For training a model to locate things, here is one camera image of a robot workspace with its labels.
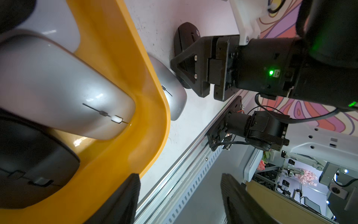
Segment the silver mouse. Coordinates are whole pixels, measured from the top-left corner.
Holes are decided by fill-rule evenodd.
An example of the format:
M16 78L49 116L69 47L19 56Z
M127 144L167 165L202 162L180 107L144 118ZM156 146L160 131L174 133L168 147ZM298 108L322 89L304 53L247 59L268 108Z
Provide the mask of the silver mouse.
M34 34L1 39L1 109L92 139L118 136L134 100L59 44Z
M187 101L186 91L169 68L152 55L149 54L148 56L167 98L171 120L176 121L185 108Z

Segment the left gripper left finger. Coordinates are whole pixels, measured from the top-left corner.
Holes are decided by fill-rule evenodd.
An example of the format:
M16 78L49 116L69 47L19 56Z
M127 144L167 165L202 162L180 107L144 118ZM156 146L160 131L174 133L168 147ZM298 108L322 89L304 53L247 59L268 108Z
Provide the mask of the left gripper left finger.
M140 193L139 174L130 174L86 224L133 224Z

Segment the yellow storage tray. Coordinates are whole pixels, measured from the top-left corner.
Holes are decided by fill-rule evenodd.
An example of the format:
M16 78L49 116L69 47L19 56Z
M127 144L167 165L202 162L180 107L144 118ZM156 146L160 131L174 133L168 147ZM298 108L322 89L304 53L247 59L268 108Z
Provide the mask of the yellow storage tray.
M1 223L128 223L170 112L124 1L1 1Z

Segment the black mouse with flower sticker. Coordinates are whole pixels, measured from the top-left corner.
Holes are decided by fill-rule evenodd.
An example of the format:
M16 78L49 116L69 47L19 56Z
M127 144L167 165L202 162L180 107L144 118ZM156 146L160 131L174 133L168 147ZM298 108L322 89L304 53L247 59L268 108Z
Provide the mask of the black mouse with flower sticker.
M174 57L184 52L190 45L200 38L200 33L192 23L181 24L174 35ZM195 56L187 58L179 66L190 73L195 72Z

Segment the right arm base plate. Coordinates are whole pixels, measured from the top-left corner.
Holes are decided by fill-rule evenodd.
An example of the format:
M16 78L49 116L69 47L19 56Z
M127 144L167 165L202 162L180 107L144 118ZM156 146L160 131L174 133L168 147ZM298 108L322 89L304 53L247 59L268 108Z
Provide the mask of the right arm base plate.
M225 106L223 112L220 113L218 119L215 120L213 125L209 128L206 136L208 138L208 144L210 149L214 152L218 146L217 143L221 143L227 134L227 116L230 113L238 112L242 109L242 97L240 95L235 96Z

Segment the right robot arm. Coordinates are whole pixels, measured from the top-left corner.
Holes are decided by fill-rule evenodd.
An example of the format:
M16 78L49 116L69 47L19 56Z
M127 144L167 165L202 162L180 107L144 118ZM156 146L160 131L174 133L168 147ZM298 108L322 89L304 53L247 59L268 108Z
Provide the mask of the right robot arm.
M358 109L357 1L302 1L296 37L259 37L257 19L284 6L270 1L231 1L238 35L204 36L189 23L174 36L171 69L188 88L226 101L238 89L334 107L312 121Z

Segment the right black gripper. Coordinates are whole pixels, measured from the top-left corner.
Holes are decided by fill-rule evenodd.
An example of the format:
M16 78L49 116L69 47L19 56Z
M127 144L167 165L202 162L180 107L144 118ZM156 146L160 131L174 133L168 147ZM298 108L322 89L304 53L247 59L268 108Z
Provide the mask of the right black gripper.
M209 95L211 85L213 97L218 101L226 101L239 90L245 90L239 71L241 36L193 37L174 37L175 57L170 67L176 75L202 98Z

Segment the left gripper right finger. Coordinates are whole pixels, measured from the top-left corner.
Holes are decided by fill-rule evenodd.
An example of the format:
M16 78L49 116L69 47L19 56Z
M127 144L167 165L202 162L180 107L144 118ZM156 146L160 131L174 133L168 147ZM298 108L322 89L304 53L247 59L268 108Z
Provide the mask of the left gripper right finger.
M228 224L278 223L231 174L222 174L221 192Z

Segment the white mouse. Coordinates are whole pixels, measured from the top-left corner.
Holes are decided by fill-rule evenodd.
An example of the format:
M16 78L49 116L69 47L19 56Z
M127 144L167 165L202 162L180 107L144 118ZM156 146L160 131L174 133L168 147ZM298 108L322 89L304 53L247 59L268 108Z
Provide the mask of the white mouse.
M66 0L36 1L30 17L16 29L43 35L72 53L80 44L79 29Z

